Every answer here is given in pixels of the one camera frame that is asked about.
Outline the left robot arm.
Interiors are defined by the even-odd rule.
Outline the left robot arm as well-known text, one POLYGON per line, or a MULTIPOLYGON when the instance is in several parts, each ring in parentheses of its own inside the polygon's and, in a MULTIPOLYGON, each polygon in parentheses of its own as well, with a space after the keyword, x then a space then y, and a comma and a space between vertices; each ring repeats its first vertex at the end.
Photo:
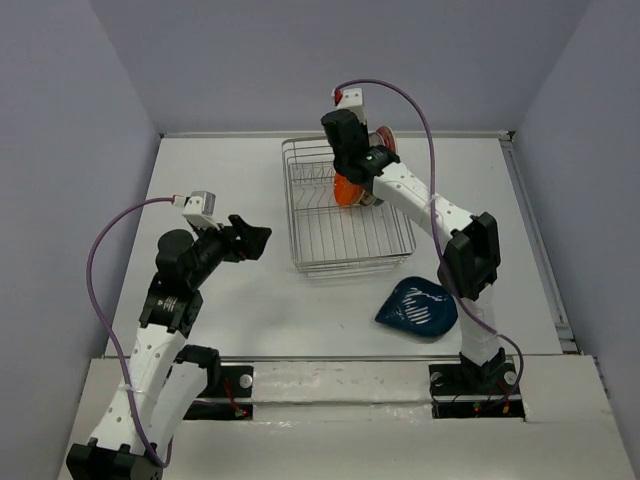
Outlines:
POLYGON ((199 288, 222 262, 258 260, 271 234, 232 215, 226 225, 203 220, 160 237, 132 352, 102 419, 69 450, 72 478, 162 477, 192 402, 221 383, 218 351, 187 342, 203 305, 199 288))

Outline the orange plate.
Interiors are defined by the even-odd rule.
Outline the orange plate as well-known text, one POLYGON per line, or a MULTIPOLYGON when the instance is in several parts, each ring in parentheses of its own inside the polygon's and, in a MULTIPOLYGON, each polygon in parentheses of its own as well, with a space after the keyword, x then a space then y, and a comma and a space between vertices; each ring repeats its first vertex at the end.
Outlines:
POLYGON ((366 191, 351 183, 346 177, 335 173, 333 182, 334 199, 340 207, 350 207, 361 202, 366 191))

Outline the navy blue shell dish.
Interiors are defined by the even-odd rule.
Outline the navy blue shell dish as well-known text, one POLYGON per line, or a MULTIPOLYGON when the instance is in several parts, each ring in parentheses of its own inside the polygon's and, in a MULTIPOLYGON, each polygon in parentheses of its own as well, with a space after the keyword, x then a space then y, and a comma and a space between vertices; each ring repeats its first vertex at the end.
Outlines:
POLYGON ((383 327, 428 341, 447 334, 457 320, 454 297, 441 285, 419 276, 399 281, 374 316, 383 327))

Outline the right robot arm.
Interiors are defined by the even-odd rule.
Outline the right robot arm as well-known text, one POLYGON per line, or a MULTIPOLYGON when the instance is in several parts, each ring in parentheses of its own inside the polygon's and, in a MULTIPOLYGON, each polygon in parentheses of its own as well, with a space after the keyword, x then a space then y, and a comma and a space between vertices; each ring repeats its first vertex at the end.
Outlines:
POLYGON ((395 207, 432 237, 440 284, 462 310, 454 378, 466 393, 486 390, 501 377, 505 363, 493 307, 492 285, 501 263, 496 219, 449 202, 413 174, 394 151, 372 146, 366 127, 352 111, 329 112, 321 125, 337 173, 395 207))

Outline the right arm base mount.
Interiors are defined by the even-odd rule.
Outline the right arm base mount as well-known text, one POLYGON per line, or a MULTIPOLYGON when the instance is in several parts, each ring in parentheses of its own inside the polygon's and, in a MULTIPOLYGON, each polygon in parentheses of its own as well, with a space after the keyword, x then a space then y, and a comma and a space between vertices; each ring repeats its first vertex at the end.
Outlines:
POLYGON ((431 411, 434 419, 525 419, 517 372, 508 362, 486 383, 472 384, 456 363, 429 366, 431 411))

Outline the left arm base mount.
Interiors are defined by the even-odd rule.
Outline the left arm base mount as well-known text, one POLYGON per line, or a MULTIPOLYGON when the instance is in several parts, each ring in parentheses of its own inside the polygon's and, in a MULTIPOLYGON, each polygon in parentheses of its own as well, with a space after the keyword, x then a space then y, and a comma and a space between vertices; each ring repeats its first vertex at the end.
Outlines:
POLYGON ((187 421, 245 421, 253 419, 254 367, 248 364, 222 365, 216 385, 209 383, 192 402, 183 419, 187 421))

